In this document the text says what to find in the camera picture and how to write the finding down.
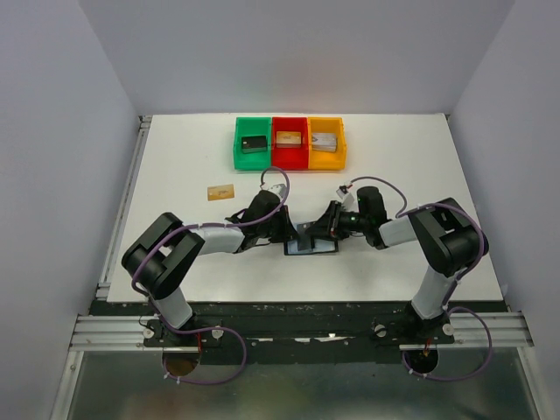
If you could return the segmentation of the black leather card holder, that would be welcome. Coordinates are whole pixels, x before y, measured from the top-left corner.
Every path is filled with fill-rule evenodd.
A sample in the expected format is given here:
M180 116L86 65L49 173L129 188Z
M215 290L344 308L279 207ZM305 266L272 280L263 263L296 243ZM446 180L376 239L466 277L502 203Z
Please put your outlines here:
M309 236L305 230L310 225L309 222L295 225L297 237L287 241L283 245L283 252L286 256L333 254L339 251L339 246L336 241L316 239Z

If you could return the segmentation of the black credit card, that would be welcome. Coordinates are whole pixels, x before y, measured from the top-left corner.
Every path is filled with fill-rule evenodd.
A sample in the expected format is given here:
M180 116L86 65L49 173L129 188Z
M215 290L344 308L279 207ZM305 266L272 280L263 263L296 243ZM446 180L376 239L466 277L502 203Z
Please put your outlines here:
M317 253L315 239L306 233L312 224L305 222L297 225L297 252L300 254Z

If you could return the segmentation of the gold VIP card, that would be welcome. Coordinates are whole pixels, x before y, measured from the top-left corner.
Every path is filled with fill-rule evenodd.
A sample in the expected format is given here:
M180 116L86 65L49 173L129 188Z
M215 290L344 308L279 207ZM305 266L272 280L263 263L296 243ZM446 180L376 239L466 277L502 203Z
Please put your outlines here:
M235 197L235 187L233 184L213 185L207 188L207 200L231 200Z

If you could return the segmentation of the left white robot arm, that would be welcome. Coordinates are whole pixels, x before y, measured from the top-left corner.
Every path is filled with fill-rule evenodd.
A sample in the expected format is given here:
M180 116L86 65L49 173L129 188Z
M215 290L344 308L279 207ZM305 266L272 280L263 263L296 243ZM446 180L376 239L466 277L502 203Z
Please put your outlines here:
M263 188L246 209L222 223L187 226L175 214L162 213L124 252L121 265L132 277L133 289L164 318L164 336L172 344L183 346L193 338L193 309L180 285L195 259L293 239L287 195L286 185Z

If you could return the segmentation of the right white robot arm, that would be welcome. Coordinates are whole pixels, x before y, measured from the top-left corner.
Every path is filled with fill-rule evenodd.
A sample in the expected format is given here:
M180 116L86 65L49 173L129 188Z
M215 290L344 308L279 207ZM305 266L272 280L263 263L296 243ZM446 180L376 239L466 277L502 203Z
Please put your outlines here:
M409 302L412 315L402 322L404 336L415 343L434 333L433 319L441 318L460 280L488 252L488 242L476 222L454 199L420 206L394 219L387 216L381 192L364 186L357 192L358 210L349 212L333 201L305 230L313 239L341 241L361 234L368 245L388 249L417 242L428 269Z

